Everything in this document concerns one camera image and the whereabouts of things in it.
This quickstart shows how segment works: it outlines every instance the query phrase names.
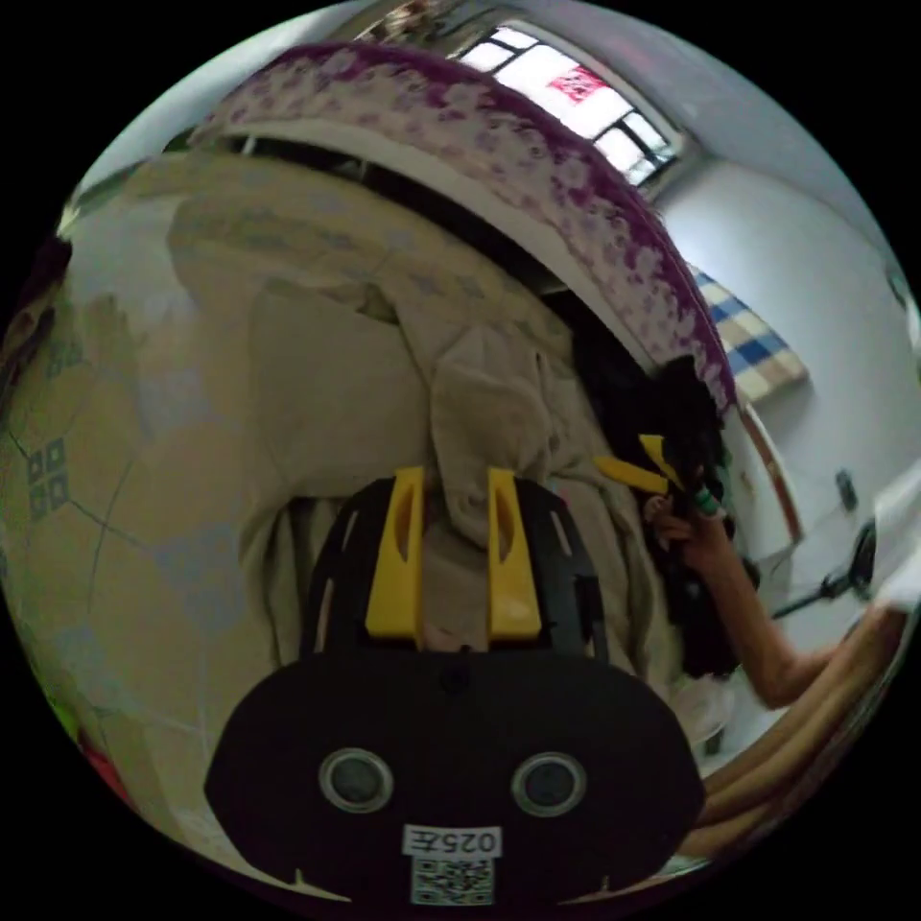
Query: human arm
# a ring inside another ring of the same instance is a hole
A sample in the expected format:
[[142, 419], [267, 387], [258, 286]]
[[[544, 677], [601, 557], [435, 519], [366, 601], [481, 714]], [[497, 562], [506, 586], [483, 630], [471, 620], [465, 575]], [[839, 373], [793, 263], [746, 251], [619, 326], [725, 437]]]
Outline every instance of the human arm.
[[828, 665], [837, 647], [798, 652], [765, 610], [720, 519], [675, 518], [667, 510], [657, 533], [682, 544], [685, 563], [713, 598], [729, 642], [758, 698], [769, 709], [792, 704]]

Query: printed number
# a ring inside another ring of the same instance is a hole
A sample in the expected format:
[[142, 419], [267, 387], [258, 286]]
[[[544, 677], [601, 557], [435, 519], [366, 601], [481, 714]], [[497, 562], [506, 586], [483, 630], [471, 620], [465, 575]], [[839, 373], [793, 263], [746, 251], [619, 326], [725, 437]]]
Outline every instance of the printed number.
[[433, 829], [407, 827], [404, 854], [445, 855], [493, 858], [501, 857], [501, 843], [497, 833], [484, 829]]

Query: yellow object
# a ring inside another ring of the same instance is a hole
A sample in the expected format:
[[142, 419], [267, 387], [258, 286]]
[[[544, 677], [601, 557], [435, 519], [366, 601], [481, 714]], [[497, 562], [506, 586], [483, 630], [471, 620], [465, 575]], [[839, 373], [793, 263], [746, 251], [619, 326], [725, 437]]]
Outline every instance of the yellow object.
[[515, 476], [489, 470], [489, 640], [534, 641], [540, 607]]
[[665, 477], [653, 473], [651, 470], [644, 470], [642, 467], [634, 466], [634, 464], [627, 463], [625, 460], [595, 458], [595, 466], [608, 480], [660, 496], [668, 494], [669, 481]]
[[649, 459], [681, 490], [684, 485], [674, 472], [674, 468], [665, 462], [664, 438], [661, 435], [640, 435], [640, 444], [649, 455]]
[[365, 627], [379, 640], [413, 640], [422, 650], [422, 467], [396, 471]]

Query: hand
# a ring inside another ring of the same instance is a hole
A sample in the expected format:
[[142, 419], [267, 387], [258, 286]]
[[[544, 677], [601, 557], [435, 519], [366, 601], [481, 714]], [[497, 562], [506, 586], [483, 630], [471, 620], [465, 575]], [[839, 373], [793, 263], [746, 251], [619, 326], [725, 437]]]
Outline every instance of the hand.
[[692, 512], [691, 519], [686, 521], [672, 515], [672, 506], [669, 499], [652, 519], [652, 527], [660, 538], [682, 545], [681, 554], [687, 566], [706, 577], [736, 557], [721, 518], [705, 518]]

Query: beige blanket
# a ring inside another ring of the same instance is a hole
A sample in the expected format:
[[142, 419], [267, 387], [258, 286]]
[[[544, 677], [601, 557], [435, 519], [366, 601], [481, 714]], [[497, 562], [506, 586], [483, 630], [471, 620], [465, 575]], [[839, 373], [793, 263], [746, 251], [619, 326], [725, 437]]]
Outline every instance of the beige blanket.
[[296, 657], [339, 503], [398, 466], [428, 471], [434, 645], [484, 645], [485, 470], [510, 466], [569, 503], [612, 654], [666, 693], [677, 638], [627, 490], [588, 463], [569, 335], [501, 269], [366, 189], [230, 155], [162, 157], [70, 233], [54, 345], [80, 360], [46, 373], [41, 352], [11, 420], [72, 502], [30, 517], [32, 470], [0, 443], [8, 550], [30, 548], [5, 587], [155, 828], [262, 878], [204, 801], [210, 754]]

